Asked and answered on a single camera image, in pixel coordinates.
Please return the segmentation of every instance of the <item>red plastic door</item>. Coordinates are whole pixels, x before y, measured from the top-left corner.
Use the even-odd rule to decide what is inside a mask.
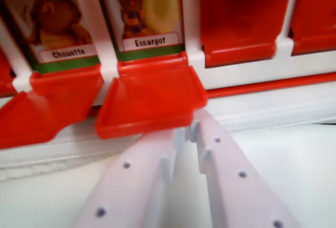
[[[20,92],[0,109],[0,149],[49,141],[84,120],[103,84],[99,69],[33,74],[33,90]]]
[[[297,0],[290,36],[294,55],[336,49],[336,0]]]
[[[206,66],[271,58],[288,0],[200,0]]]
[[[207,94],[185,55],[120,63],[98,114],[100,138],[185,127]]]

